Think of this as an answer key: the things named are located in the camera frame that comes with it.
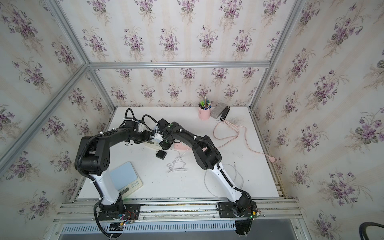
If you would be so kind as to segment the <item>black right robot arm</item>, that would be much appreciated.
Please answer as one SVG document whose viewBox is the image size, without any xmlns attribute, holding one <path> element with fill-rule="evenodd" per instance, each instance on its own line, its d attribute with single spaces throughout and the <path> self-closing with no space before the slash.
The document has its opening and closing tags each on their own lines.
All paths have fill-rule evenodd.
<svg viewBox="0 0 384 240">
<path fill-rule="evenodd" d="M 143 125 L 153 133 L 162 137 L 161 147 L 168 149 L 175 141 L 180 141 L 192 149 L 195 160 L 204 171 L 211 172 L 220 182 L 226 192 L 228 204 L 236 218 L 244 218 L 235 221 L 236 233 L 240 236 L 249 234 L 255 218 L 260 216 L 260 211 L 251 195 L 238 188 L 235 182 L 228 176 L 222 164 L 222 155 L 208 136 L 198 136 L 176 122 L 169 123 L 165 119 L 155 120 L 145 114 L 142 117 Z"/>
</svg>

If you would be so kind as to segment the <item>black USB charger adapter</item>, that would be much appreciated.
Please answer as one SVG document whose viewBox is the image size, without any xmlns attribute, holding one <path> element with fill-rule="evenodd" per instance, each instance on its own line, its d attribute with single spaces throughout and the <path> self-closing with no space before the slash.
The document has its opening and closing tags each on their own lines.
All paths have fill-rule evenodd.
<svg viewBox="0 0 384 240">
<path fill-rule="evenodd" d="M 167 152 L 163 150 L 158 150 L 156 153 L 156 157 L 161 160 L 164 160 L 166 156 L 167 156 Z"/>
</svg>

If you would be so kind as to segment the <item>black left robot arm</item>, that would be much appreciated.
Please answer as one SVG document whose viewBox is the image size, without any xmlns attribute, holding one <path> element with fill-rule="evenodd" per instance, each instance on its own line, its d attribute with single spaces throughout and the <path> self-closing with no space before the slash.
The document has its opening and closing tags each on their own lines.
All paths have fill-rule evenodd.
<svg viewBox="0 0 384 240">
<path fill-rule="evenodd" d="M 110 165 L 110 148 L 119 143 L 133 142 L 141 144 L 152 139 L 151 132 L 139 130 L 140 121 L 135 117 L 134 111 L 128 108 L 122 124 L 107 132 L 100 132 L 94 136 L 82 137 L 75 169 L 80 175 L 89 179 L 99 194 L 99 200 L 94 205 L 95 222 L 100 231 L 110 240 L 116 240 L 121 234 L 108 233 L 101 225 L 97 209 L 102 212 L 116 212 L 119 217 L 126 213 L 126 206 L 121 193 L 114 186 L 108 170 Z"/>
</svg>

